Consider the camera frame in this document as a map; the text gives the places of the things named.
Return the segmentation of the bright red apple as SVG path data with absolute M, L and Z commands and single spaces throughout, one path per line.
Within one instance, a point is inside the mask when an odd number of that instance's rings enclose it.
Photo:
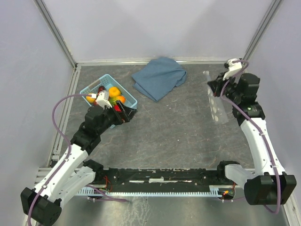
M 120 109 L 120 107 L 118 105 L 115 105 L 113 108 L 115 109 L 115 111 L 121 112 L 121 109 Z

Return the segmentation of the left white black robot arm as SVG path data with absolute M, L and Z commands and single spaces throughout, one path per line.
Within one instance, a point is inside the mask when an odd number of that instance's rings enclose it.
M 75 169 L 92 153 L 101 141 L 101 135 L 112 125 L 131 121 L 137 110 L 117 101 L 115 108 L 92 106 L 85 120 L 68 143 L 68 148 L 51 171 L 33 188 L 21 192 L 27 224 L 35 220 L 44 226 L 53 225 L 62 213 L 63 207 L 83 187 L 103 181 L 104 172 L 98 168 L 83 166 Z

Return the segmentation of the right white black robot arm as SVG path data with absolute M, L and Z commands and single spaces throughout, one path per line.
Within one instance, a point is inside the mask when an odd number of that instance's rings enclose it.
M 207 84 L 214 97 L 230 101 L 232 112 L 243 131 L 254 162 L 255 172 L 244 169 L 236 161 L 222 161 L 216 180 L 221 184 L 233 181 L 243 188 L 250 205 L 284 205 L 297 185 L 294 175 L 288 175 L 279 162 L 270 141 L 265 114 L 256 101 L 260 78 L 244 73 L 238 82 L 223 79 L 221 73 Z

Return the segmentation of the clear zip top bag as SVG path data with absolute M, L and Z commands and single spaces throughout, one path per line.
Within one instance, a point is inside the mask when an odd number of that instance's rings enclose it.
M 226 124 L 229 122 L 222 100 L 219 97 L 215 97 L 212 89 L 207 86 L 207 96 L 209 100 L 209 106 L 211 116 L 215 124 Z

